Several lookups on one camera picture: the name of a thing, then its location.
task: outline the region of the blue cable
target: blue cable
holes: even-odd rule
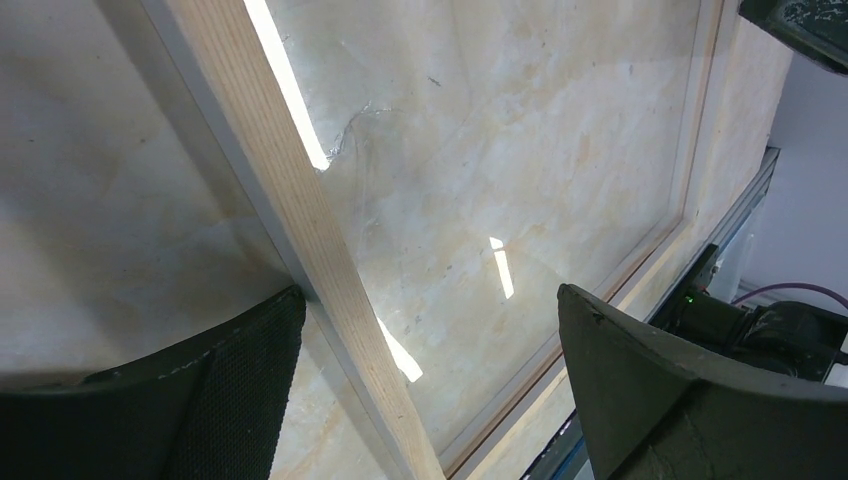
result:
[[[565,457],[565,460],[562,461],[562,465],[560,465],[556,473],[554,473],[554,477],[552,480],[560,480],[560,478],[562,478],[562,474],[565,473],[565,469],[568,468],[572,460],[574,460],[574,457],[577,456],[577,452],[579,452],[580,449],[583,448],[583,441],[583,437],[580,437],[580,440],[577,441],[577,445],[575,445],[574,448],[572,448],[571,451],[568,452],[568,455]]]

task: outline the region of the wooden border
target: wooden border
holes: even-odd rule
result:
[[[596,290],[617,308],[626,308],[651,283],[694,225],[701,194],[698,187],[709,159],[727,53],[736,30],[737,6],[738,0],[701,1],[669,212]],[[485,471],[489,455],[502,449],[511,433],[522,428],[524,414],[547,400],[545,393],[567,376],[561,359],[559,338],[553,335],[442,452],[439,459],[449,479],[477,477]]]
[[[293,118],[306,108],[264,0],[143,4],[401,471],[444,478]]]

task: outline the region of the white wall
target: white wall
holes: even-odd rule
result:
[[[848,78],[796,55],[769,143],[782,151],[743,281],[809,282],[848,296]],[[782,295],[845,313],[820,294]]]

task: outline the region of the wooden edge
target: wooden edge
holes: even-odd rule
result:
[[[275,76],[291,67],[267,5],[142,2],[398,467],[443,479],[284,97],[294,77]]]
[[[691,206],[699,198],[696,196],[700,192],[697,187],[703,164],[709,158],[710,148],[705,143],[712,137],[717,100],[721,98],[723,90],[715,85],[717,80],[720,87],[724,84],[727,52],[735,30],[735,22],[730,15],[735,17],[737,5],[738,0],[701,2],[693,49],[695,53],[687,82],[685,117],[681,121],[681,135],[678,138],[678,160],[673,174],[681,187],[679,191],[671,192],[669,211],[665,217],[604,281],[606,285],[599,287],[601,298],[616,308],[627,308],[659,272],[662,263],[683,243],[686,233],[693,226],[694,219],[687,213],[691,213]],[[489,455],[503,448],[501,443],[509,437],[509,431],[521,428],[522,416],[547,400],[546,396],[541,395],[541,392],[552,390],[546,381],[554,381],[560,374],[567,375],[564,363],[558,367],[561,359],[559,338],[554,335],[475,417],[469,428],[466,428],[470,431],[464,430],[440,455],[442,463],[447,464],[447,478],[469,478],[488,462]]]

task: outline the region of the wooden frame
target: wooden frame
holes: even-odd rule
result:
[[[324,154],[265,1],[142,2],[401,471],[416,479],[472,476],[566,377],[557,336],[437,457],[313,171]],[[736,0],[701,2],[674,171],[680,188],[665,219],[599,288],[619,308],[650,283],[693,223],[735,7]]]

